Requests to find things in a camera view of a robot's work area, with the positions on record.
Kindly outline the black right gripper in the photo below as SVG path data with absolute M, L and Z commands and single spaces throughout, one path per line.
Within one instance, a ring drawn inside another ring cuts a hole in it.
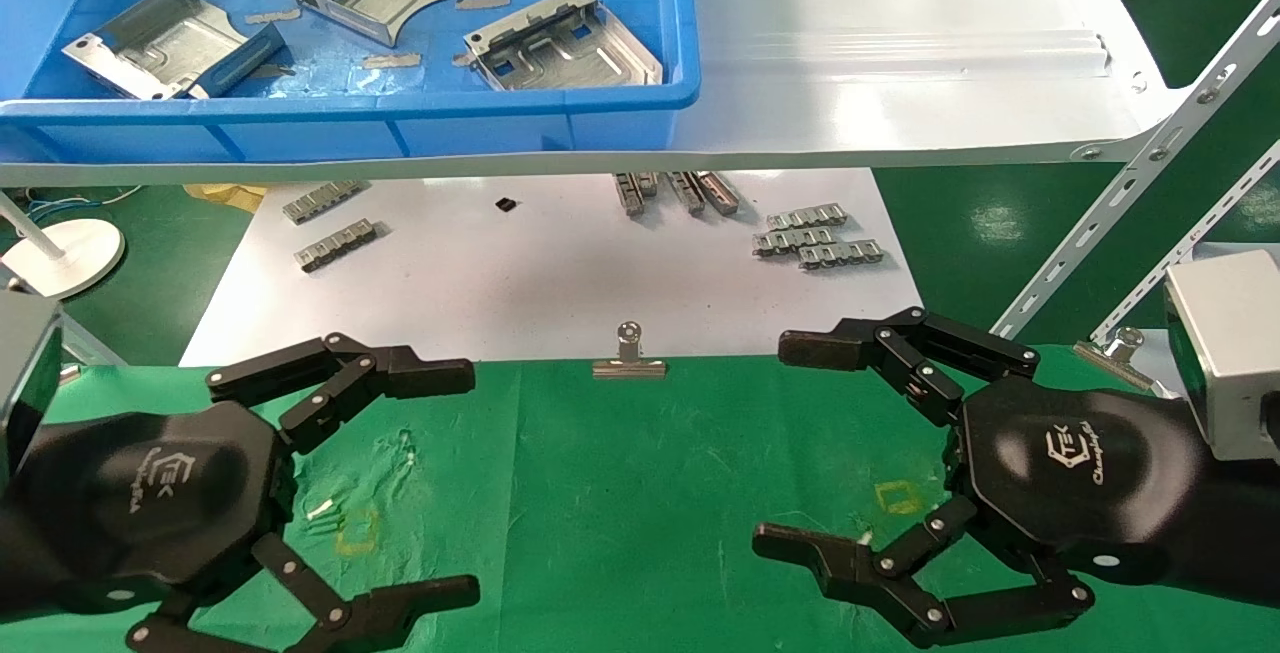
M 1038 385 L 1024 379 L 1038 369 L 1034 350 L 924 309 L 842 319 L 831 332 L 783 332 L 778 360 L 873 370 L 936 426 L 959 425 L 965 394 L 945 367 L 1005 378 L 964 405 L 959 489 L 972 501 L 954 497 L 881 552 L 826 533 L 756 526 L 755 554 L 808 568 L 824 598 L 873 609 L 928 649 L 1066 627 L 1094 604 L 1066 568 L 1128 585 L 1178 579 L 1187 507 L 1206 469 L 1204 440 L 1183 403 Z M 1028 571 L 1032 585 L 943 599 L 914 579 L 973 522 L 973 536 Z

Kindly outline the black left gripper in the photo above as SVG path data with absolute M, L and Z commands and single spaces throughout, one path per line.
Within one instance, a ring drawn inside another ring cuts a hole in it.
M 422 616 L 479 603 L 479 580 L 342 599 L 278 535 L 296 490 L 291 452 L 312 453 L 380 397 L 475 387 L 470 360 L 426 361 L 410 346 L 330 333 L 214 370 L 207 388 L 221 403 L 196 414 L 45 425 L 10 481 L 10 612 L 105 615 L 172 594 L 131 629 L 131 650 L 262 652 L 189 627 L 196 602 L 224 601 L 261 568 L 314 618 L 287 652 L 398 649 Z M 301 391 L 279 434 L 247 410 Z

